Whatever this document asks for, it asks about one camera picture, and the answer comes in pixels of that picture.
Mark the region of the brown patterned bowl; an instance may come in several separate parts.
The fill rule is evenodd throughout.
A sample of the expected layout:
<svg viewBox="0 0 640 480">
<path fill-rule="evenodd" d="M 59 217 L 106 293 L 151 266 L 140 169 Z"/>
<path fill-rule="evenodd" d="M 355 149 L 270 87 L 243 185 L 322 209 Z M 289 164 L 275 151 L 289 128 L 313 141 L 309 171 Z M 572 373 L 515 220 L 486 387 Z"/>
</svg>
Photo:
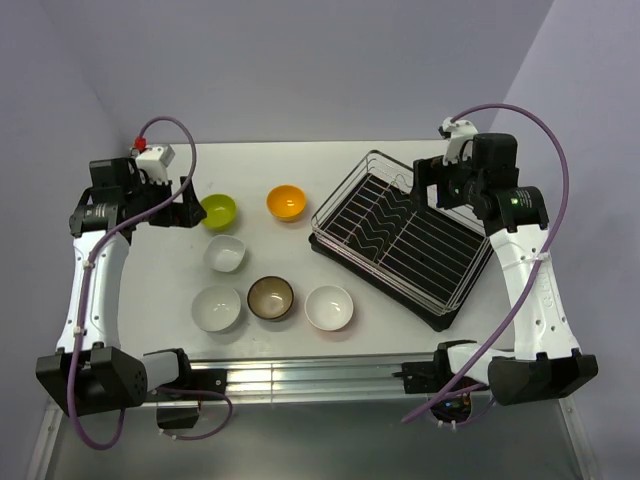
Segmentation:
<svg viewBox="0 0 640 480">
<path fill-rule="evenodd" d="M 265 276 L 256 280 L 247 293 L 247 305 L 256 317 L 266 321 L 280 321 L 291 310 L 295 294 L 290 283 L 279 276 Z"/>
</svg>

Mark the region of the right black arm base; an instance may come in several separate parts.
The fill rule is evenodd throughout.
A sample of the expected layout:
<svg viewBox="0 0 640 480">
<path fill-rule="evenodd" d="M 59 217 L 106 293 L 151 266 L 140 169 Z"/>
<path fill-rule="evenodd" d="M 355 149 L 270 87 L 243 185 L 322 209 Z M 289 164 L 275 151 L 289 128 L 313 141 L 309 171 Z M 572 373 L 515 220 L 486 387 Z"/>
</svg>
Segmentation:
<svg viewBox="0 0 640 480">
<path fill-rule="evenodd" d="M 449 381 L 449 375 L 433 360 L 402 363 L 400 370 L 392 376 L 402 381 L 404 393 L 409 395 L 435 394 Z M 478 385 L 475 380 L 463 377 L 455 384 L 447 398 L 431 408 L 431 414 L 437 421 L 447 424 L 469 420 L 472 413 L 471 391 L 460 394 L 454 392 Z"/>
</svg>

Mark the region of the white square bowl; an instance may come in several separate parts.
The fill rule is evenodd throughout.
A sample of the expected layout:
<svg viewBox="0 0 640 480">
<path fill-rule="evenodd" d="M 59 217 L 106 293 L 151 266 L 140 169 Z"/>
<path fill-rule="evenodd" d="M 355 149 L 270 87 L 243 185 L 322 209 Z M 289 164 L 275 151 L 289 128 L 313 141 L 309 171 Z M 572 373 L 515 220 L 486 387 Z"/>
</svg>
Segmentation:
<svg viewBox="0 0 640 480">
<path fill-rule="evenodd" d="M 246 246 L 230 235 L 217 235 L 209 242 L 203 254 L 204 264 L 220 273 L 231 273 L 239 268 L 246 254 Z"/>
</svg>

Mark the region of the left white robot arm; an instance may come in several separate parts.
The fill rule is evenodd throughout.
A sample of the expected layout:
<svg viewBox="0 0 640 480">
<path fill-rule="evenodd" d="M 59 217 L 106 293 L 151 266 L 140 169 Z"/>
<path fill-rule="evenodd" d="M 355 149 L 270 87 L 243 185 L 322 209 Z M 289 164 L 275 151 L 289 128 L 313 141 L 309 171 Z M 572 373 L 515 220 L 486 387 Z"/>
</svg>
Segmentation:
<svg viewBox="0 0 640 480">
<path fill-rule="evenodd" d="M 54 354 L 38 358 L 36 377 L 68 416 L 86 416 L 141 405 L 160 388 L 183 399 L 195 386 L 187 354 L 171 348 L 134 357 L 121 348 L 119 294 L 124 264 L 136 229 L 145 223 L 193 228 L 205 212 L 185 177 L 181 201 L 172 199 L 167 146 L 136 158 L 93 161 L 92 184 L 69 219 L 75 271 L 68 314 Z"/>
</svg>

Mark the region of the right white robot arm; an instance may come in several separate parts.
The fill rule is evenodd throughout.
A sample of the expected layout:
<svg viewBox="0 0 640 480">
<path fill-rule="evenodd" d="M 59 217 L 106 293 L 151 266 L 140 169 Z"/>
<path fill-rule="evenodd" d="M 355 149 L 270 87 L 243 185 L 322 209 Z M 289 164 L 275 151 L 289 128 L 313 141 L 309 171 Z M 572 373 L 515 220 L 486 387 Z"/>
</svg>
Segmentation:
<svg viewBox="0 0 640 480">
<path fill-rule="evenodd" d="M 561 399 L 598 373 L 595 356 L 584 354 L 574 336 L 555 280 L 550 225 L 542 193 L 518 183 L 517 141 L 504 133 L 446 133 L 443 155 L 413 164 L 412 200 L 427 204 L 435 187 L 437 207 L 468 206 L 482 222 L 497 256 L 514 327 L 511 351 L 461 341 L 437 350 L 433 378 L 444 398 L 466 377 L 489 388 L 501 406 Z"/>
</svg>

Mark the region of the aluminium frame rail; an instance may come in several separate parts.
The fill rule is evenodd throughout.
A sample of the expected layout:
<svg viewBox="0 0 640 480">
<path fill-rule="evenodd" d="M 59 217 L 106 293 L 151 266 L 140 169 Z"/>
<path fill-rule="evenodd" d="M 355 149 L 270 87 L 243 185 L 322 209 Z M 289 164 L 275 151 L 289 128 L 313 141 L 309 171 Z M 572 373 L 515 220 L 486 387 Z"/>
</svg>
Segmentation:
<svg viewBox="0 0 640 480">
<path fill-rule="evenodd" d="M 430 354 L 392 354 L 255 361 L 193 361 L 192 371 L 224 370 L 225 393 L 238 404 L 395 400 L 405 397 L 393 374 Z"/>
</svg>

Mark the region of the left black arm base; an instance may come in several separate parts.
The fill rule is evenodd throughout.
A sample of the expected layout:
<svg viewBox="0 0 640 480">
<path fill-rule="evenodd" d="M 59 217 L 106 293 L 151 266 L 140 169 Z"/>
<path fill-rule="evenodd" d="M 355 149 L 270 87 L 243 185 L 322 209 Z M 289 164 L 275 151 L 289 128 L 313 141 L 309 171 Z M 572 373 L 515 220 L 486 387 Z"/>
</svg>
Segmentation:
<svg viewBox="0 0 640 480">
<path fill-rule="evenodd" d="M 220 431 L 230 420 L 226 386 L 225 369 L 193 370 L 186 384 L 169 386 L 189 394 L 171 393 L 164 387 L 149 392 L 145 401 L 156 406 L 156 424 L 162 432 L 199 437 Z"/>
</svg>

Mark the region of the green round bowl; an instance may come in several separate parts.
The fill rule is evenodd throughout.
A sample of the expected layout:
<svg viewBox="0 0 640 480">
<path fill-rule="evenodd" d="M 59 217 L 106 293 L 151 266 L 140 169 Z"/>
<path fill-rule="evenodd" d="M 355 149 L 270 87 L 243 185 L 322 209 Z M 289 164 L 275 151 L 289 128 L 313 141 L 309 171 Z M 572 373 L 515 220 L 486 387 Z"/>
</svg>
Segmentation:
<svg viewBox="0 0 640 480">
<path fill-rule="evenodd" d="M 212 194 L 201 200 L 205 210 L 202 225 L 212 231 L 224 231 L 234 222 L 237 206 L 234 199 L 225 194 Z"/>
</svg>

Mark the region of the white ribbed bowl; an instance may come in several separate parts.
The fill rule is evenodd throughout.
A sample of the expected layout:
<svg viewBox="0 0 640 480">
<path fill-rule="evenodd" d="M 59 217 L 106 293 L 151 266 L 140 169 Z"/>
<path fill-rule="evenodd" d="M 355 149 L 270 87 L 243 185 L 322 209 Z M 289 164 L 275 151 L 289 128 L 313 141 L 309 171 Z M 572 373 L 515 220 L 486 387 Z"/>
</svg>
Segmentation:
<svg viewBox="0 0 640 480">
<path fill-rule="evenodd" d="M 191 317 L 206 332 L 221 332 L 232 327 L 241 313 L 238 292 L 229 286 L 213 285 L 203 289 L 193 299 Z"/>
</svg>

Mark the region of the orange round bowl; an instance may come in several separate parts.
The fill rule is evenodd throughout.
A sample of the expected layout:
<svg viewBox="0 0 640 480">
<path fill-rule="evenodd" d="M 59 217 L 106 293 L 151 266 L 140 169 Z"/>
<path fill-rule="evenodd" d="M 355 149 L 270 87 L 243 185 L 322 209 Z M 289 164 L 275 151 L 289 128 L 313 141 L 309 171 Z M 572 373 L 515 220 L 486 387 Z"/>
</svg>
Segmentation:
<svg viewBox="0 0 640 480">
<path fill-rule="evenodd" d="M 279 185 L 268 193 L 266 205 L 276 220 L 294 222 L 304 213 L 307 198 L 304 191 L 297 186 Z"/>
</svg>

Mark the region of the white bowl orange outside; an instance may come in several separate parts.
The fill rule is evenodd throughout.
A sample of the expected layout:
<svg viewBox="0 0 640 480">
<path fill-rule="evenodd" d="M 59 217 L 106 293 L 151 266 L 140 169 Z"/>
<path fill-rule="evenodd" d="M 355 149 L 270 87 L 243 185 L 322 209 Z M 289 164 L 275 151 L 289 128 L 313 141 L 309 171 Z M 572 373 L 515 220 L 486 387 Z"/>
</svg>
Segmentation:
<svg viewBox="0 0 640 480">
<path fill-rule="evenodd" d="M 317 329 L 337 331 L 349 324 L 354 303 L 349 293 L 336 285 L 315 288 L 305 299 L 304 311 L 308 321 Z"/>
</svg>

